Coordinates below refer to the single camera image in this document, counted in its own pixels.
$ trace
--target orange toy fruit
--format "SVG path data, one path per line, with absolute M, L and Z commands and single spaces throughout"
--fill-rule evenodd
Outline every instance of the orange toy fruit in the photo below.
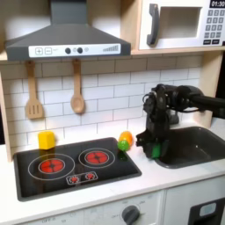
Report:
M 127 141 L 129 143 L 129 146 L 132 146 L 133 144 L 133 136 L 129 131 L 125 131 L 120 135 L 119 142 L 121 141 Z

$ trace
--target black stovetop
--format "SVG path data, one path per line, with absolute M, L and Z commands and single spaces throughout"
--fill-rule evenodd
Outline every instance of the black stovetop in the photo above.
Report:
M 31 150 L 14 156 L 18 199 L 33 200 L 138 177 L 142 173 L 113 138 Z

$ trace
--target gray range hood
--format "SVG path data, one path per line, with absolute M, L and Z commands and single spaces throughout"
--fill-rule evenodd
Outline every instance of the gray range hood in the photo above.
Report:
M 51 0 L 52 25 L 5 44 L 9 61 L 130 55 L 130 43 L 87 25 L 86 0 Z

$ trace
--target wooden spoon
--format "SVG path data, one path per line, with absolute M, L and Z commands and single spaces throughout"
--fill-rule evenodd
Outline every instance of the wooden spoon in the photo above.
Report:
M 36 85 L 35 85 L 35 78 L 34 78 L 34 62 L 26 62 L 26 71 L 28 75 L 28 86 L 30 92 L 30 99 L 28 100 L 25 106 L 25 113 L 27 118 L 29 119 L 37 119 L 43 117 L 43 107 L 40 101 L 37 99 L 36 93 Z
M 84 110 L 84 101 L 81 95 L 81 62 L 73 61 L 74 65 L 74 96 L 71 99 L 71 107 L 75 113 L 82 113 Z

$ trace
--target hood button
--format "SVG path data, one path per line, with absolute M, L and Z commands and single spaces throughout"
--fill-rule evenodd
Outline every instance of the hood button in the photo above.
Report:
M 77 49 L 77 52 L 78 52 L 79 54 L 81 54 L 81 53 L 83 52 L 83 49 L 82 49 L 81 47 L 79 47 L 79 48 Z
M 65 49 L 65 52 L 66 52 L 67 54 L 70 54 L 70 53 L 71 53 L 70 48 L 67 47 L 67 48 Z

